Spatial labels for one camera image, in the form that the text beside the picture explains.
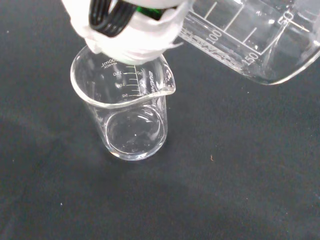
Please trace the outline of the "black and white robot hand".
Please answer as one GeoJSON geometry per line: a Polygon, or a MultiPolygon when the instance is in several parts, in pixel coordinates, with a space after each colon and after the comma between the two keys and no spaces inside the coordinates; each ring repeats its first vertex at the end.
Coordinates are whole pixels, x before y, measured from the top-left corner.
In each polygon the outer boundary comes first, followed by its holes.
{"type": "Polygon", "coordinates": [[[94,54],[141,65],[178,47],[192,0],[64,0],[75,32],[94,54]]]}

